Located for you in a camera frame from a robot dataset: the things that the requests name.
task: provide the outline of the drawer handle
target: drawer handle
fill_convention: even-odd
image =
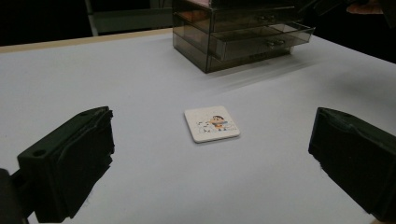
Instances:
[[[282,39],[274,39],[274,40],[267,40],[265,42],[265,45],[270,48],[270,49],[274,49],[275,47],[284,45],[285,41]]]
[[[261,15],[257,17],[258,22],[275,21],[275,15]]]

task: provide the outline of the small card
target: small card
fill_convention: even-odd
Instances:
[[[190,109],[184,115],[196,143],[236,137],[240,134],[224,106]]]

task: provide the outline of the table surface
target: table surface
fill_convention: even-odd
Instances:
[[[173,49],[170,30],[144,34],[0,48],[0,164],[10,173],[77,113],[114,112],[111,168],[64,223],[373,221],[307,150],[320,106],[396,134],[396,64],[313,36],[291,55],[204,74]],[[241,135],[196,144],[184,111],[213,105]]]

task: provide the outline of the table edge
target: table edge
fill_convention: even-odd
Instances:
[[[72,45],[83,45],[83,44],[135,38],[135,37],[148,36],[148,35],[164,35],[164,34],[170,34],[171,32],[172,32],[172,28],[167,28],[167,29],[149,30],[149,31],[141,31],[141,32],[126,33],[126,34],[117,34],[117,35],[100,35],[100,36],[91,36],[91,37],[76,38],[76,39],[40,42],[33,44],[3,46],[0,47],[0,53],[17,52],[17,51],[25,51],[25,50],[33,50],[33,49],[48,49],[48,48],[56,48],[56,47],[64,47],[64,46],[72,46]]]

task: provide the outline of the gray plastic drawer organizer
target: gray plastic drawer organizer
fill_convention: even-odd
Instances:
[[[289,54],[314,28],[290,1],[174,0],[175,49],[205,73]]]

